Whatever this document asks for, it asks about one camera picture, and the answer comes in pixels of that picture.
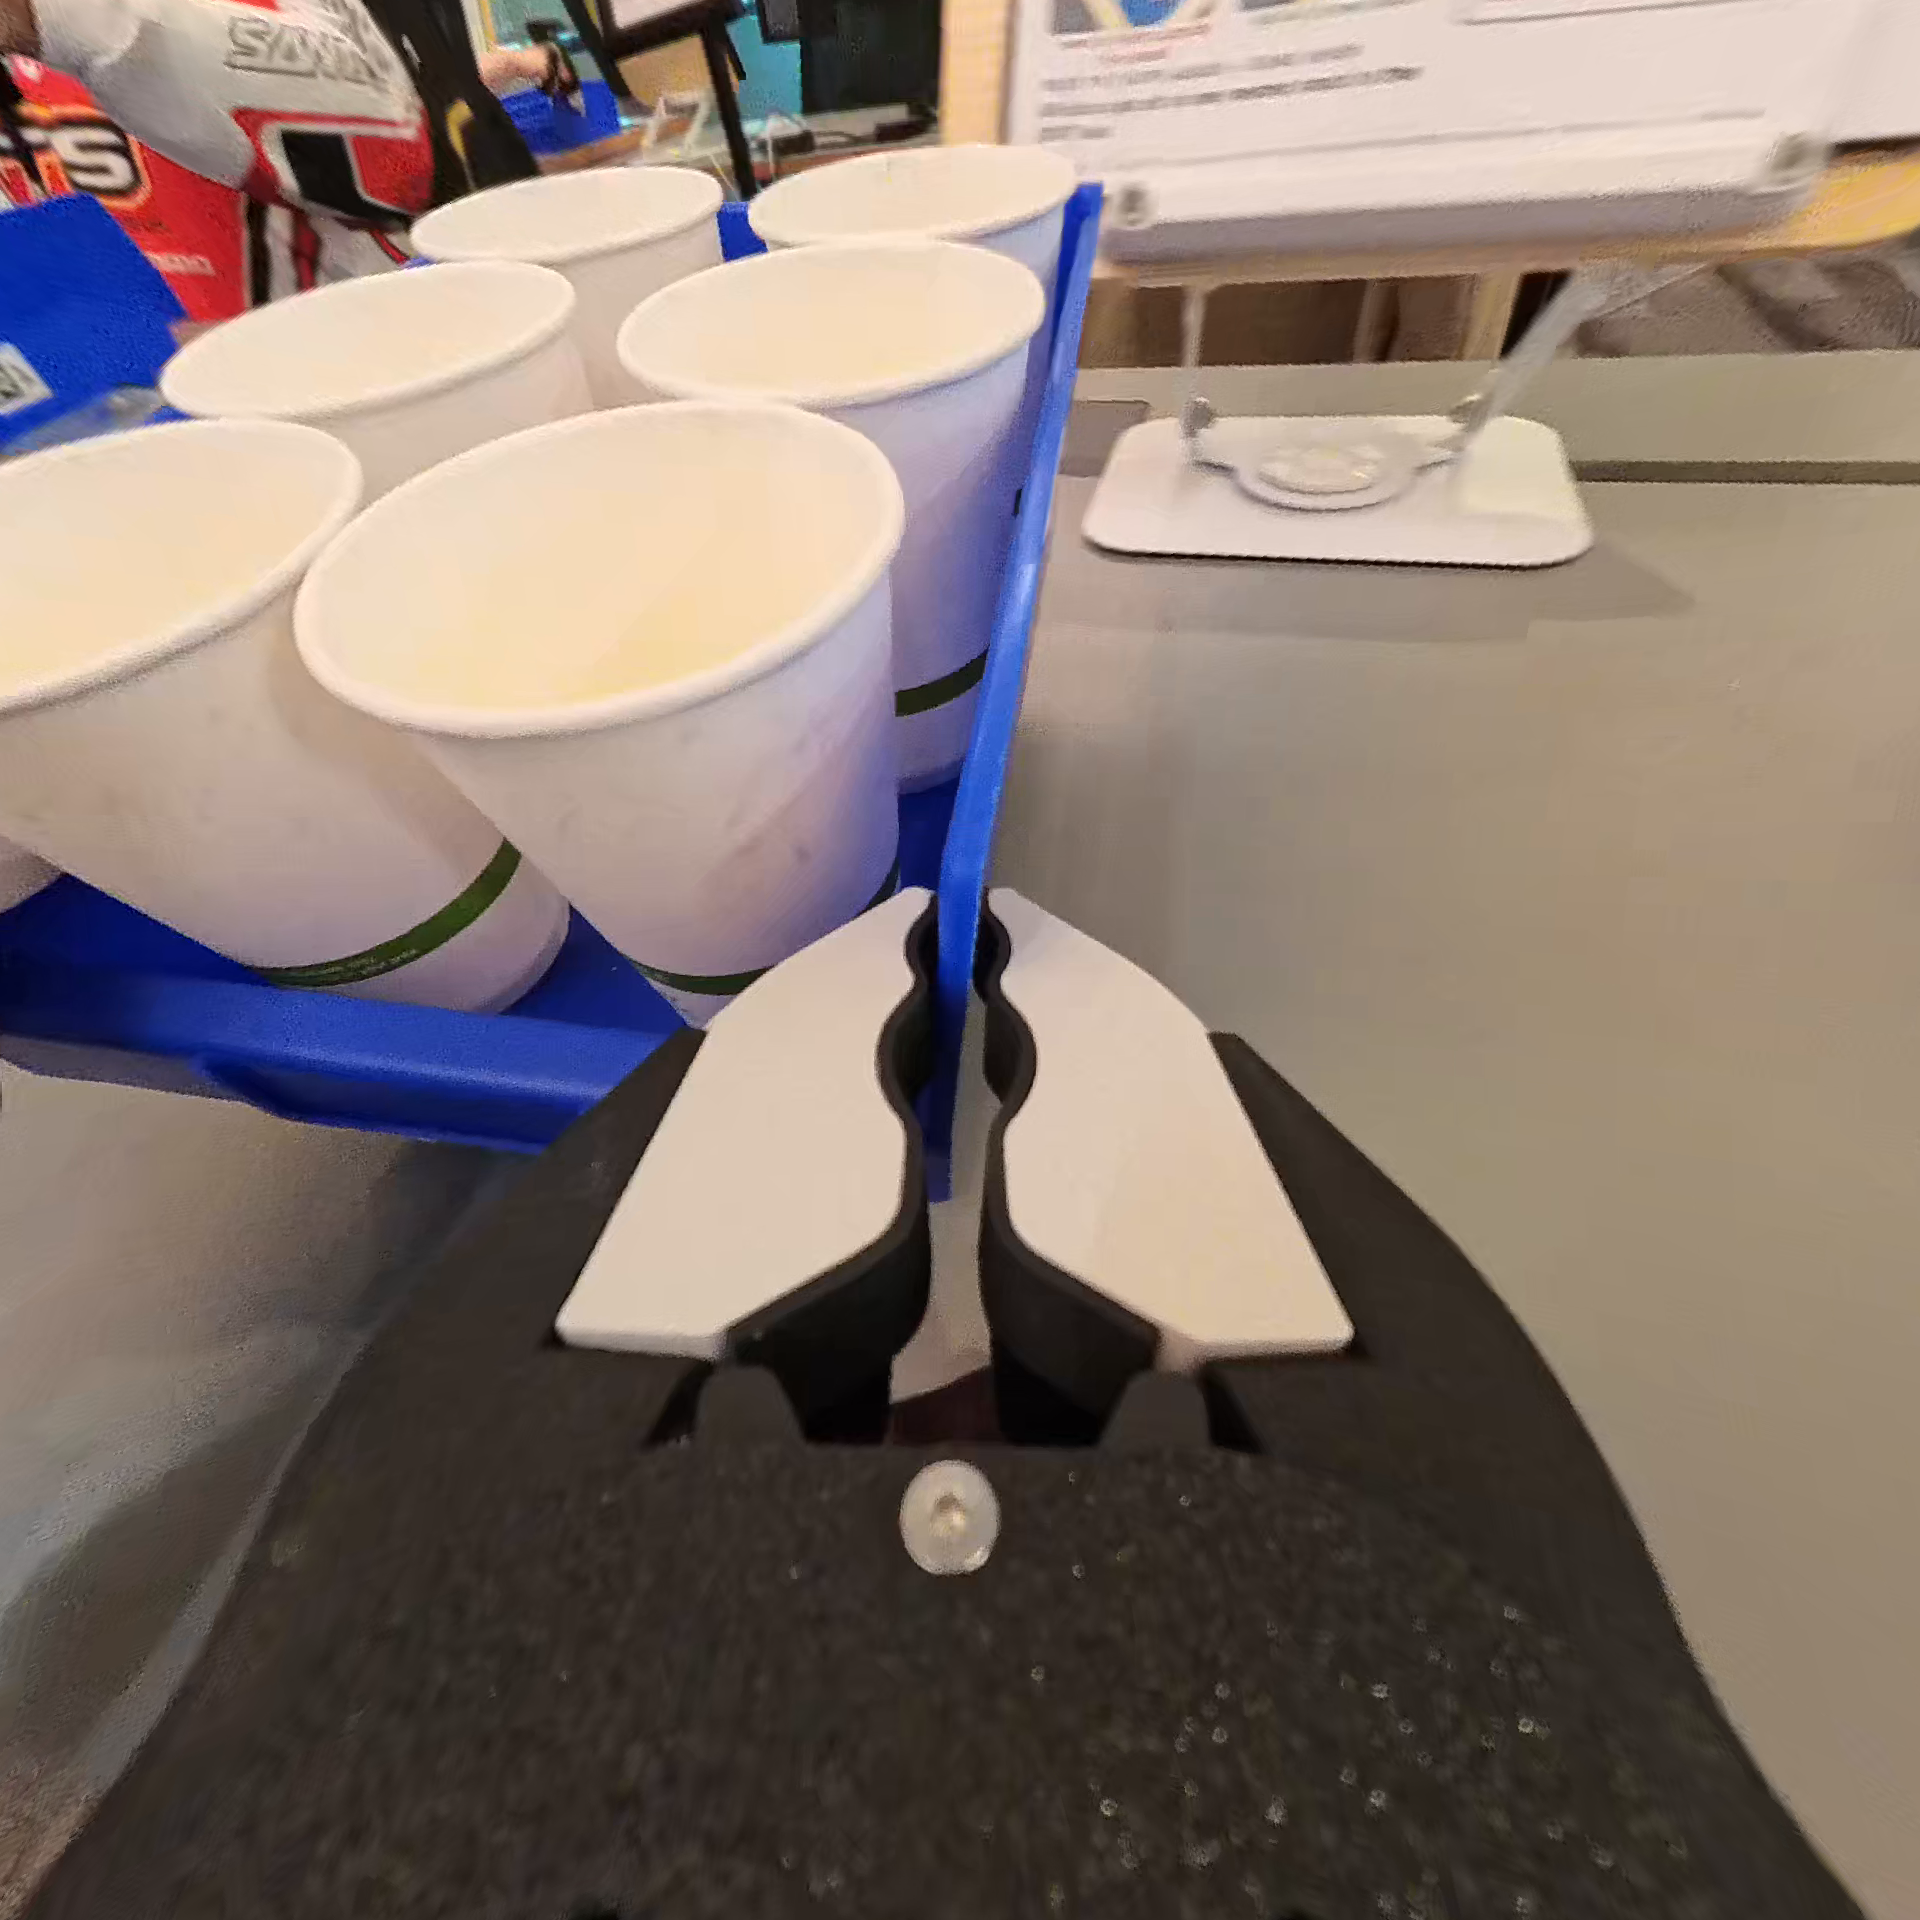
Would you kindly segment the tan cardboard box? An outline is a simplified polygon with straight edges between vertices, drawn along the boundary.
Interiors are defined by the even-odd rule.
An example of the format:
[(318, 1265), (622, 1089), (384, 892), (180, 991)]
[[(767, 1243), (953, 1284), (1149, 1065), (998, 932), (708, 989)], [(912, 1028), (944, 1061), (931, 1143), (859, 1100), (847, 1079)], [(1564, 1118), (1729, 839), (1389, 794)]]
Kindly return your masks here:
[(1521, 275), (1419, 278), (1149, 278), (1096, 267), (1078, 365), (1177, 367), (1197, 298), (1197, 363), (1300, 367), (1497, 358)]

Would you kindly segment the set of white paper cups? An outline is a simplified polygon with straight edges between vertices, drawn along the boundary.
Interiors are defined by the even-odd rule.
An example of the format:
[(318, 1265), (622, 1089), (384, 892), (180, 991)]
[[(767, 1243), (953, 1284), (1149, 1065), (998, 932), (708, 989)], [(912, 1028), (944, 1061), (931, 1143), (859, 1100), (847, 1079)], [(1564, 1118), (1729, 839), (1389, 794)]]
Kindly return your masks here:
[(4, 839), (286, 991), (492, 1015), (588, 922), (705, 1023), (888, 899), (998, 611), (1048, 271), (843, 230), (217, 327), (4, 466)]

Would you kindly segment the blue plastic bin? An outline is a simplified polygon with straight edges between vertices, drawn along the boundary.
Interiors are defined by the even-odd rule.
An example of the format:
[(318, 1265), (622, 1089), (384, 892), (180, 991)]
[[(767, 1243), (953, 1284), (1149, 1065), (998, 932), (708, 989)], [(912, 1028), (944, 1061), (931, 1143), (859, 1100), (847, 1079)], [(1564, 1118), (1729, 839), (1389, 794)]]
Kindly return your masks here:
[(499, 100), (535, 159), (585, 153), (623, 132), (616, 97), (601, 79), (585, 79), (575, 94), (563, 97), (516, 87)]
[(1, 457), (167, 418), (159, 372), (184, 313), (84, 196), (1, 215)]
[[(1062, 210), (1047, 388), (1013, 524), (976, 724), (960, 774), (900, 801), (900, 877), (940, 906), (932, 1091), (950, 1148), (981, 908), (1023, 702), (1052, 500), (1096, 257), (1102, 189)], [(1, 917), (13, 1065), (76, 1081), (225, 1097), (286, 1119), (532, 1155), (680, 1030), (660, 995), (574, 919), (557, 963), (501, 1015), (288, 991), (79, 881)]]

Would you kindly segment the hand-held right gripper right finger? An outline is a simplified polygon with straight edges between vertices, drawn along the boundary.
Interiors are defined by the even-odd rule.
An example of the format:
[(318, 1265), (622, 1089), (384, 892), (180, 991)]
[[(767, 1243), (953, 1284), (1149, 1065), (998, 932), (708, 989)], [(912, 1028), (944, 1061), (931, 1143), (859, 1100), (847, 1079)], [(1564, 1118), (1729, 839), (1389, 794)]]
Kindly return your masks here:
[(1345, 1354), (1355, 1326), (1241, 1089), (1264, 1062), (1134, 959), (996, 886), (976, 1275), (1001, 1434), (1093, 1445), (1124, 1394)]

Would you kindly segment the instruction sheet on stand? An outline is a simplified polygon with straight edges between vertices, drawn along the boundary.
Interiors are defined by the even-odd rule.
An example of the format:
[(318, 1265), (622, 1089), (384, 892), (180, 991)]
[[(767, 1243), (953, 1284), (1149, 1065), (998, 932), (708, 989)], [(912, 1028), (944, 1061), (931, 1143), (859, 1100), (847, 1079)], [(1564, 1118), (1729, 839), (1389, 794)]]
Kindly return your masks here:
[(1416, 215), (1472, 242), (1569, 257), (1569, 277), (1443, 415), (1232, 415), (1185, 372), (1173, 418), (1120, 434), (1094, 484), (1085, 537), (1132, 561), (1259, 561), (1543, 570), (1593, 547), (1564, 442), (1520, 415), (1520, 398), (1609, 303), (1710, 266), (1711, 236), (1747, 238), (1797, 212), (1832, 142), (1784, 132), (1757, 177), (1726, 173), (1734, 149), (1697, 147), (1635, 163), (1628, 183), (1569, 196)]

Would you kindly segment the printed instruction sheet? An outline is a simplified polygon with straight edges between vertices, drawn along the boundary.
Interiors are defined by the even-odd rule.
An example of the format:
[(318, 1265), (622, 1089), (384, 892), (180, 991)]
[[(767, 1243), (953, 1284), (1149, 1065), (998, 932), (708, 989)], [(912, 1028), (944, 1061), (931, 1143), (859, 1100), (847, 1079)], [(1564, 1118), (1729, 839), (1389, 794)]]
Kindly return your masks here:
[(1109, 165), (1313, 142), (1915, 131), (1918, 4), (1020, 4), (1006, 131)]

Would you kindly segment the wooden document board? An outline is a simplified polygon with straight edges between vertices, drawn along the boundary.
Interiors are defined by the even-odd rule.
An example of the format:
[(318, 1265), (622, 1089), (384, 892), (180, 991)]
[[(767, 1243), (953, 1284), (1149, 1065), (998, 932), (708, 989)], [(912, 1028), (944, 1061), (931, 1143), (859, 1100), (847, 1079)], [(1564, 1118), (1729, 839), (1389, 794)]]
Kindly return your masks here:
[[(1757, 177), (1784, 132), (1645, 129), (1589, 134), (1406, 138), (1309, 143), (1255, 156), (1109, 165), (1102, 150), (1014, 142), (1006, 131), (1020, 4), (941, 4), (941, 131), (1062, 156), (1105, 199), (1102, 253), (1149, 278), (1224, 281), (1419, 278), (1569, 269), (1569, 257), (1518, 242), (1472, 242), (1416, 215), (1548, 201), (1628, 183), (1635, 163), (1697, 147), (1734, 149), (1726, 173)], [(1915, 229), (1915, 131), (1830, 140), (1807, 201), (1747, 238), (1711, 236), (1713, 261), (1863, 250)]]

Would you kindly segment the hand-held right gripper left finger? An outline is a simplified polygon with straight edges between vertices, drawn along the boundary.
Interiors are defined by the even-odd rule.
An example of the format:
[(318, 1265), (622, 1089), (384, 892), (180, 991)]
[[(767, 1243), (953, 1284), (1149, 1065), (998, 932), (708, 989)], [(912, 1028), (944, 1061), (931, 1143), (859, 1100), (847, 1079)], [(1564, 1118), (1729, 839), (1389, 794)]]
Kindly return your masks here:
[(705, 1388), (873, 1450), (931, 1293), (918, 1094), (932, 892), (902, 886), (712, 1015), (557, 1309), (555, 1370), (637, 1434)]

